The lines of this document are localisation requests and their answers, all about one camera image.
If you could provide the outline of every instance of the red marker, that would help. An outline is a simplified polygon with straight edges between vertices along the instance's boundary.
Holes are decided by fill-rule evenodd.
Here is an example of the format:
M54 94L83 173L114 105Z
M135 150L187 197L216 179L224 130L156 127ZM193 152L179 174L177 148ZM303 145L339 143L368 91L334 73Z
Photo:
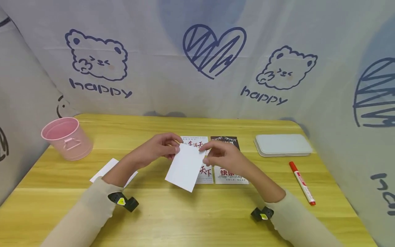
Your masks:
M310 191L308 190L308 187L303 180L302 176L300 175L299 171L297 170L294 162L290 162L290 167L295 174L296 180L299 182L300 187L303 190L303 193L305 194L307 201L310 203L311 206L314 206L316 204L316 201L314 200L313 196L311 195Z

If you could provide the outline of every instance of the pink pen holder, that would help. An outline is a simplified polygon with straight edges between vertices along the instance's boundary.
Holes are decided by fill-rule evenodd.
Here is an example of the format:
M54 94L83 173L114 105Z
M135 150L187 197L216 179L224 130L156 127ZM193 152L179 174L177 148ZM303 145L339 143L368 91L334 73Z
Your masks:
M64 117L47 124L41 131L47 140L66 160L79 160L93 149L93 143L81 129L77 119Z

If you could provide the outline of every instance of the hand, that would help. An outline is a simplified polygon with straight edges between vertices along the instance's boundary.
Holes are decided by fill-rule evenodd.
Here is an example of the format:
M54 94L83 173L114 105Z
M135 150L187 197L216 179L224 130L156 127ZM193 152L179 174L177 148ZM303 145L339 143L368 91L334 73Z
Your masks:
M208 149L211 149L210 153L203 159L206 166L217 165L242 177L245 177L248 170L255 166L231 143L212 140L201 146L199 151Z
M157 134L127 156L136 165L136 168L140 169L161 156L173 160L175 154L180 151L179 143L183 143L182 138L174 133Z

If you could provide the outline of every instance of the forearm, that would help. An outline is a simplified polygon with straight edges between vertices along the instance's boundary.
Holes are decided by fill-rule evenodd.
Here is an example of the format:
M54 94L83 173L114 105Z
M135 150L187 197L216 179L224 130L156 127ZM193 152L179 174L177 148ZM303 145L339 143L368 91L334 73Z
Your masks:
M129 153L103 176L103 181L123 188L129 178L137 171L137 166L133 155Z
M122 190L122 187L109 185L101 178L96 179L51 231L41 247L90 246L106 221L112 217L115 203L107 196Z
M282 189L258 167L251 166L246 178L255 186L266 206L274 211L271 222L275 229L293 246L342 246L296 197Z
M285 191L253 163L248 164L245 178L254 185L262 199L267 202L279 202L285 197Z

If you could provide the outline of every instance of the heart drawing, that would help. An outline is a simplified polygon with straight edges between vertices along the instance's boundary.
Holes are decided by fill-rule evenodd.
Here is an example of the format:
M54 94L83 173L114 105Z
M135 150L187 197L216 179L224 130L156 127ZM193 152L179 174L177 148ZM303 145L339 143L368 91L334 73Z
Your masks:
M228 29L217 39L211 28L196 24L185 32L182 47L193 66L214 79L233 63L246 40L247 33L241 27Z

